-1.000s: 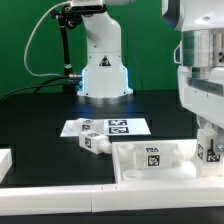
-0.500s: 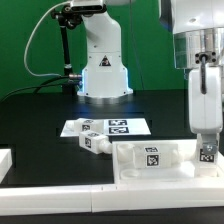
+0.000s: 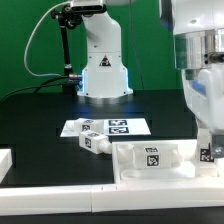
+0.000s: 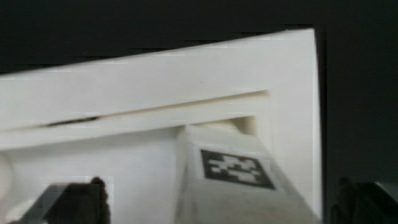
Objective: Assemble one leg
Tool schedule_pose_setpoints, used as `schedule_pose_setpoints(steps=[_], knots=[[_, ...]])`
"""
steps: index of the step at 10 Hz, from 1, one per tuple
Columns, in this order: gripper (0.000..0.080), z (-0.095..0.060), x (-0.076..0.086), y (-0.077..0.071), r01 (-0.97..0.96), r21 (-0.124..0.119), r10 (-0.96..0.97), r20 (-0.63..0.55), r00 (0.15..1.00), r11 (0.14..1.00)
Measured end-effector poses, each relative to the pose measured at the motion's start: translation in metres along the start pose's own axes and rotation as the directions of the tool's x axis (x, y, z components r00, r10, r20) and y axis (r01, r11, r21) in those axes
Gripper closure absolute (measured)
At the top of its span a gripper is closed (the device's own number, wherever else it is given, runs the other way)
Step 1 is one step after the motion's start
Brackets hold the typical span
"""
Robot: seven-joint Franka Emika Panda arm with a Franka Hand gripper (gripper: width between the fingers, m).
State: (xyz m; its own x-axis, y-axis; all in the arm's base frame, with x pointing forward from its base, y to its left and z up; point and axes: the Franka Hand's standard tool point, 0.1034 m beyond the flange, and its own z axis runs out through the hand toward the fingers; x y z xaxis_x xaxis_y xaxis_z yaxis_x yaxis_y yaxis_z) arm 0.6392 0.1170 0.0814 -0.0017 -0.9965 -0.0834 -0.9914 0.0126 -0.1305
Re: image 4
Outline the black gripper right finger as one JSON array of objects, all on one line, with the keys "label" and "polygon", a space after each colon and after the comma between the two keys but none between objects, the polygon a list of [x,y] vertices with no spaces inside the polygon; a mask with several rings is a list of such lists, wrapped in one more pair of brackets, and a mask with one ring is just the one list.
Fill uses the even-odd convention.
[{"label": "black gripper right finger", "polygon": [[398,224],[398,184],[339,180],[330,224]]}]

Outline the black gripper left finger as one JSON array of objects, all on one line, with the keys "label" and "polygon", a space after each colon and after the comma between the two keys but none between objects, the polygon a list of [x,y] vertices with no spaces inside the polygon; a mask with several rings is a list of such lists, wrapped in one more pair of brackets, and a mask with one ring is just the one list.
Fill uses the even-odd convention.
[{"label": "black gripper left finger", "polygon": [[48,224],[110,224],[110,206],[105,181],[73,183],[44,217]]}]

